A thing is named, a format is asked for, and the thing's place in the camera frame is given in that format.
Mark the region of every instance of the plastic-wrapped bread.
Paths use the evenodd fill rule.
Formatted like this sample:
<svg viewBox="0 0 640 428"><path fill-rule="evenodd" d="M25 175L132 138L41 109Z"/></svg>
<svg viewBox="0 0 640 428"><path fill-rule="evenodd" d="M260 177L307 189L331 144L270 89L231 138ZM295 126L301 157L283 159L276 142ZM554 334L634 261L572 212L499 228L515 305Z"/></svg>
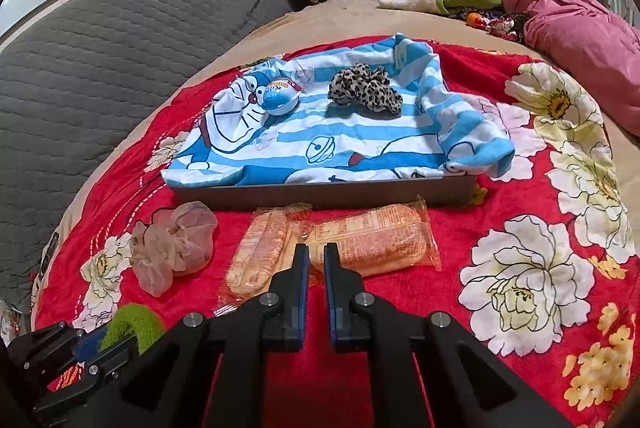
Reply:
<svg viewBox="0 0 640 428"><path fill-rule="evenodd" d="M296 244L307 229L306 221L293 219L309 210L306 204L295 204L256 212L225 276L231 297L221 296L221 302L241 302L264 292L274 273L291 267Z"/></svg>
<svg viewBox="0 0 640 428"><path fill-rule="evenodd" d="M287 215L281 209L264 212L252 221L226 274L226 284L232 293L254 294L271 279L284 248L288 226Z"/></svg>
<svg viewBox="0 0 640 428"><path fill-rule="evenodd" d="M440 259L426 211L420 200L316 223L306 239L311 264L322 271L324 246L336 242L342 266L363 276L417 264L439 270Z"/></svg>

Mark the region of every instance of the beige bedsheet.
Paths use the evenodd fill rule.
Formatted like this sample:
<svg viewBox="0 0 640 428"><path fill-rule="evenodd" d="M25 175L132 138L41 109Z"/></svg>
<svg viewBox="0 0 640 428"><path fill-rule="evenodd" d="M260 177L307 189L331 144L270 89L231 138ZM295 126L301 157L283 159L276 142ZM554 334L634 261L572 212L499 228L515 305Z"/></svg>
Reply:
<svg viewBox="0 0 640 428"><path fill-rule="evenodd" d="M191 77L182 88L198 84L228 68L267 56L293 52L321 43L395 32L402 32L409 38L427 38L441 43L526 54L535 59L543 59L539 53L526 46L494 38L480 30L467 27L461 21L432 14L383 10L377 5L376 0L332 0L306 8L299 13L286 14L252 32L226 54ZM86 196L95 181L126 148L144 135L155 114L154 112L135 128L84 183L57 228L61 240L58 249L71 228L78 222ZM640 148L638 142L634 144L609 117L605 116L605 121L620 181L620 191L629 208L636 245L640 245L640 199L634 198L634 195L640 195Z"/></svg>

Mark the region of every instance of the screw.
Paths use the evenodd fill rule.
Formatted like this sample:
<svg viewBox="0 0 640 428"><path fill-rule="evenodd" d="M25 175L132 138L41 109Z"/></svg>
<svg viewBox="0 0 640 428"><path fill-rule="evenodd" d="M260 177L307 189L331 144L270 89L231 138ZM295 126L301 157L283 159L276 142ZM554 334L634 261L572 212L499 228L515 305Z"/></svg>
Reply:
<svg viewBox="0 0 640 428"><path fill-rule="evenodd" d="M431 323L440 328L448 327L451 323L451 316L441 311L434 312L431 315Z"/></svg>
<svg viewBox="0 0 640 428"><path fill-rule="evenodd" d="M183 319L182 322L187 327L197 327L204 320L204 316L200 313L189 313Z"/></svg>
<svg viewBox="0 0 640 428"><path fill-rule="evenodd" d="M374 301L376 301L376 297L371 293L358 293L354 297L354 300L358 305L369 307Z"/></svg>
<svg viewBox="0 0 640 428"><path fill-rule="evenodd" d="M265 307L273 307L280 301L280 298L276 293L265 293L260 296L260 303Z"/></svg>

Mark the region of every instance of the striped fabric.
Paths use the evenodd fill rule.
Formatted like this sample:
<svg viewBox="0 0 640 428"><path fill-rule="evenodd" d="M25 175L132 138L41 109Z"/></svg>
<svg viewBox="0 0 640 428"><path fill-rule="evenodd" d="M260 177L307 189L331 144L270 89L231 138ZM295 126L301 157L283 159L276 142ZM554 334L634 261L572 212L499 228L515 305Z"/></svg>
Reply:
<svg viewBox="0 0 640 428"><path fill-rule="evenodd" d="M327 99L332 77L356 62L386 69L402 94L400 117ZM302 94L292 112L275 117L261 103L278 78L298 83ZM216 94L162 176L174 187L499 176L513 154L492 122L447 90L431 47L396 34L244 72Z"/></svg>

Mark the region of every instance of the candy wrapper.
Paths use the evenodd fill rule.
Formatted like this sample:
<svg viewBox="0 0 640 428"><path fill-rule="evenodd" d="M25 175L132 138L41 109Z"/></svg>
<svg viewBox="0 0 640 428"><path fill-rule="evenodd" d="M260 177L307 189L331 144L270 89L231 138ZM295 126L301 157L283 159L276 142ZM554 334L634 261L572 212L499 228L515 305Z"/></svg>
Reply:
<svg viewBox="0 0 640 428"><path fill-rule="evenodd" d="M323 271L324 246L329 242L338 244L342 266L362 276L412 265L431 265L441 270L423 199L314 224L305 243L317 271Z"/></svg>
<svg viewBox="0 0 640 428"><path fill-rule="evenodd" d="M219 316L269 289L271 277L289 269L296 244L304 242L310 227L311 206L259 209L244 233L218 296Z"/></svg>
<svg viewBox="0 0 640 428"><path fill-rule="evenodd" d="M469 13L466 17L466 24L474 29L484 30L492 36L502 38L508 42L517 42L518 34L513 30L515 21L510 16L504 16L490 20L479 13Z"/></svg>
<svg viewBox="0 0 640 428"><path fill-rule="evenodd" d="M27 316L13 305L0 299L0 338L2 338L5 347L8 347L21 334L28 332L28 323Z"/></svg>

